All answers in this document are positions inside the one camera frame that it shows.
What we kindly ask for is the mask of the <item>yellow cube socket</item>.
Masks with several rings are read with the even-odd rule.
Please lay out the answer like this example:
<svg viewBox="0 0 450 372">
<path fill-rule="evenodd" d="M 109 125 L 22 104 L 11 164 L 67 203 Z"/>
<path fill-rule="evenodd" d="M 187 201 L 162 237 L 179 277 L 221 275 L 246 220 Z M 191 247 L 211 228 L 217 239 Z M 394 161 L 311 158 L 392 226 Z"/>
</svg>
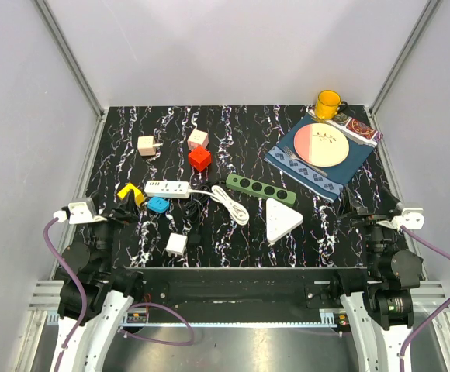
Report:
<svg viewBox="0 0 450 372">
<path fill-rule="evenodd" d="M 129 194 L 133 194 L 137 206 L 141 206 L 145 200 L 143 192 L 132 183 L 126 184 L 117 192 L 117 197 L 122 201 Z"/>
</svg>

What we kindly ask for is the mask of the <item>white triangular power strip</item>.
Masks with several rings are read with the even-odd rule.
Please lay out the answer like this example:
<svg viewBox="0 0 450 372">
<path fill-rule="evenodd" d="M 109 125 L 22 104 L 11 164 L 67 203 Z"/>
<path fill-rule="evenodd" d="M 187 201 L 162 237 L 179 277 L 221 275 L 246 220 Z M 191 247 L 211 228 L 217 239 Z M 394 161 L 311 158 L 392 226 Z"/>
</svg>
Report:
<svg viewBox="0 0 450 372">
<path fill-rule="evenodd" d="M 280 240 L 303 222 L 303 215 L 274 198 L 266 200 L 266 236 L 270 244 Z"/>
</svg>

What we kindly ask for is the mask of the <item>red cube socket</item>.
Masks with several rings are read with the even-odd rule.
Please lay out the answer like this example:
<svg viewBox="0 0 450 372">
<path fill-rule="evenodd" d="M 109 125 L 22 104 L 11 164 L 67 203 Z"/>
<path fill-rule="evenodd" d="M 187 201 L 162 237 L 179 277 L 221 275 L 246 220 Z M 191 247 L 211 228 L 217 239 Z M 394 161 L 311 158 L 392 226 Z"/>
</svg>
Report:
<svg viewBox="0 0 450 372">
<path fill-rule="evenodd" d="M 211 163 L 211 153 L 202 146 L 197 146 L 188 155 L 190 165 L 201 172 L 204 171 Z"/>
</svg>

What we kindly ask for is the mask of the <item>green power strip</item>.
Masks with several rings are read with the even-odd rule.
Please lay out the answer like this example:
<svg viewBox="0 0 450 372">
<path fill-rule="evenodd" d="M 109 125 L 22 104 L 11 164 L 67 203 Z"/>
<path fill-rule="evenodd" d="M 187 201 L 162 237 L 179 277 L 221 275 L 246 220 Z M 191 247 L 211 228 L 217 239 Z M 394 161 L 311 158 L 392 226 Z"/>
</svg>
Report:
<svg viewBox="0 0 450 372">
<path fill-rule="evenodd" d="M 296 193 L 270 184 L 255 181 L 237 174 L 229 174 L 225 180 L 226 186 L 234 191 L 245 193 L 252 197 L 267 199 L 273 198 L 288 207 L 293 207 L 296 202 Z"/>
</svg>

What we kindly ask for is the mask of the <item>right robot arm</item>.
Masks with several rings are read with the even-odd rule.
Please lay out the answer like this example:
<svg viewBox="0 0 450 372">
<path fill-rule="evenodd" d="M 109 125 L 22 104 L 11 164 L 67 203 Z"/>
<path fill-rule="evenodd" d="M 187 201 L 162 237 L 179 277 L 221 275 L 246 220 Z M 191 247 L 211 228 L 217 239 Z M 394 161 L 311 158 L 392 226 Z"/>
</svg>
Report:
<svg viewBox="0 0 450 372">
<path fill-rule="evenodd" d="M 420 230 L 422 208 L 410 207 L 398 198 L 384 214 L 365 207 L 345 187 L 337 217 L 360 229 L 366 268 L 360 274 L 336 274 L 329 298 L 348 317 L 360 371 L 396 371 L 410 359 L 398 352 L 399 336 L 410 335 L 414 324 L 411 290 L 419 288 L 423 260 L 397 246 L 399 231 Z"/>
</svg>

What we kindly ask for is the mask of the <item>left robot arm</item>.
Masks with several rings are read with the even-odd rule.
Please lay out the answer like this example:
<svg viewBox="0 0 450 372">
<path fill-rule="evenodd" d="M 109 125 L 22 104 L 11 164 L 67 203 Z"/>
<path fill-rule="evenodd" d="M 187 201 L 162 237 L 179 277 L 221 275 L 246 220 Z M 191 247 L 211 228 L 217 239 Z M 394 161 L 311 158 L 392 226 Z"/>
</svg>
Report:
<svg viewBox="0 0 450 372">
<path fill-rule="evenodd" d="M 57 309 L 58 335 L 52 371 L 100 371 L 123 316 L 144 299 L 142 274 L 113 266 L 116 231 L 138 220 L 140 197 L 129 191 L 111 209 L 99 209 L 93 194 L 56 211 L 43 238 L 59 263 L 63 285 Z M 62 252 L 52 244 L 56 223 L 85 225 L 89 243 L 73 242 Z"/>
</svg>

